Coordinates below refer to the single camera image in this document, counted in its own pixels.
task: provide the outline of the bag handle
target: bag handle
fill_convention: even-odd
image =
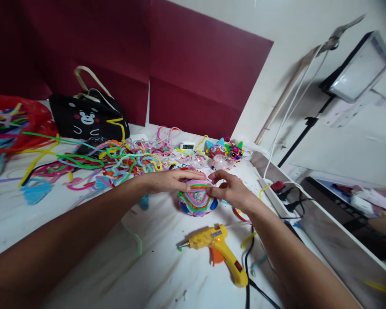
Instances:
[[[114,99],[114,97],[112,97],[112,95],[110,94],[110,92],[106,89],[106,87],[102,84],[102,82],[97,78],[97,76],[93,73],[92,70],[90,70],[88,67],[85,67],[85,66],[78,66],[75,70],[74,70],[74,75],[76,75],[76,78],[77,78],[77,81],[78,83],[80,84],[80,86],[83,88],[83,90],[89,92],[89,89],[87,88],[86,84],[84,83],[83,79],[81,78],[80,76],[80,71],[81,70],[84,70],[86,71],[87,73],[90,74],[91,77],[93,77],[93,79],[96,81],[96,83],[104,90],[104,92],[109,96],[111,97],[112,99]]]

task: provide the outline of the hand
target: hand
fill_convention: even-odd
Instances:
[[[185,179],[206,180],[206,176],[201,172],[193,170],[170,170],[165,172],[148,173],[138,176],[145,181],[148,186],[149,193],[167,192],[171,190],[179,190],[189,192],[190,187],[182,182]]]
[[[260,204],[263,204],[235,175],[224,170],[218,170],[210,174],[209,179],[212,180],[214,185],[222,179],[226,182],[223,182],[218,188],[207,188],[207,194],[221,198],[247,214],[255,207],[260,207]]]

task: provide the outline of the red backdrop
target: red backdrop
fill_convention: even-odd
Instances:
[[[230,136],[273,42],[165,0],[150,21],[150,122]]]
[[[0,1],[0,94],[81,91],[91,68],[144,125],[231,135],[273,42],[165,0]],[[86,84],[97,88],[86,73]]]
[[[73,71],[84,65],[124,107],[129,121],[144,125],[149,6],[149,0],[0,1],[0,94],[35,100],[52,92],[75,95],[81,87]]]

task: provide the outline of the glue gun trigger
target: glue gun trigger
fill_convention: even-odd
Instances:
[[[224,262],[224,256],[215,247],[209,246],[211,260],[213,261],[213,267],[215,264]]]

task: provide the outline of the pipe cleaner cat craft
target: pipe cleaner cat craft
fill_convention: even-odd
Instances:
[[[228,143],[225,145],[225,155],[232,158],[235,162],[240,162],[243,158],[243,142],[234,145],[229,137],[226,137],[225,140],[228,140],[230,143],[230,145]]]
[[[207,150],[206,153],[209,157],[214,158],[215,155],[224,155],[226,150],[224,147],[224,139],[221,138],[218,142],[212,143],[211,141],[206,141]]]

